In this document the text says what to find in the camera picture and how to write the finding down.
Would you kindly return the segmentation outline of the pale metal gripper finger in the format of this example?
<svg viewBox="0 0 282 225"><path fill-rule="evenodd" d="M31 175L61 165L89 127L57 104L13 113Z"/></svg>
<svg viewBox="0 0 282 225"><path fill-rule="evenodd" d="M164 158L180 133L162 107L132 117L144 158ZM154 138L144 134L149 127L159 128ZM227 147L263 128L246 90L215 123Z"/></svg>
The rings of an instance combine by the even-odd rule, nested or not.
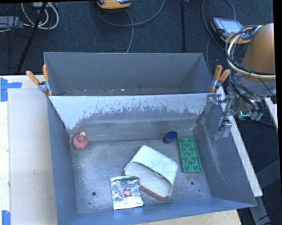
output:
<svg viewBox="0 0 282 225"><path fill-rule="evenodd" d="M217 133L214 135L214 139L217 140L217 139L227 138L229 136L231 127L232 127L232 123L228 118L221 120L217 128Z"/></svg>
<svg viewBox="0 0 282 225"><path fill-rule="evenodd" d="M208 94L206 100L207 102L204 106L204 113L208 114L210 113L210 110L213 106L227 103L227 96L223 96L222 94L218 94L218 93L213 93L213 94Z"/></svg>

